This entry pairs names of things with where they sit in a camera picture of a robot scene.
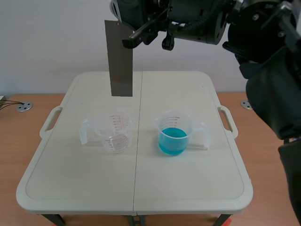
cable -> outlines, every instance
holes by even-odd
[[[205,25],[210,21],[214,16],[218,15],[221,12],[221,9],[229,3],[229,0],[215,0],[214,5],[211,11],[204,15],[199,21],[187,24],[184,27],[180,27],[180,31],[193,31],[199,27]]]
[[[8,107],[8,106],[11,106],[11,105],[19,105],[19,103],[11,103],[11,104],[8,104],[8,105],[6,105],[6,106],[0,108],[0,110],[2,110],[3,108],[6,108],[6,107]]]
[[[15,100],[3,100],[3,101],[8,101],[8,102],[14,102],[14,103],[19,103],[19,104],[24,104],[23,102],[20,101],[15,101]]]
[[[1,104],[0,106],[3,106],[3,105],[11,105],[11,104],[18,104],[18,105],[23,105],[22,103],[4,103],[4,104]]]

table seam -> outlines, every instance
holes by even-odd
[[[140,125],[141,98],[142,98],[142,80],[143,80],[143,71],[141,71],[141,89],[140,89],[140,103],[139,103],[139,116],[138,116],[138,134],[137,134],[136,165],[135,165],[135,178],[134,178],[133,211],[134,211],[134,200],[135,200],[136,170],[137,170],[138,141],[139,141],[139,125]]]

plastic measuring cup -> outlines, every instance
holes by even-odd
[[[203,122],[195,122],[188,115],[178,111],[168,111],[155,119],[159,130],[158,144],[166,154],[182,153],[194,131],[202,133],[203,146],[209,148],[210,136],[208,126]]]
[[[87,130],[100,136],[107,151],[120,153],[130,147],[135,119],[123,110],[105,112],[98,117],[86,119],[79,130],[81,144],[87,143]]]

white wall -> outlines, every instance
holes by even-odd
[[[104,20],[108,0],[4,0],[0,3],[0,93],[64,93],[73,78],[107,71]],[[176,40],[164,33],[134,50],[134,70],[202,71],[217,91],[243,91],[246,80],[233,54],[219,46]]]

wooden surface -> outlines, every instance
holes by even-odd
[[[238,149],[252,180],[251,204],[231,217],[231,226],[297,226],[290,205],[286,178],[277,148],[282,144],[252,110],[240,106],[243,93],[221,93],[237,125]],[[12,105],[0,111],[0,226],[51,226],[42,216],[25,212],[16,202],[16,188],[36,148],[39,131],[51,109],[63,95],[15,95],[10,100],[32,101],[33,108],[20,113]],[[147,216],[147,226],[210,226],[215,215]],[[122,216],[63,216],[68,226],[127,226]]]

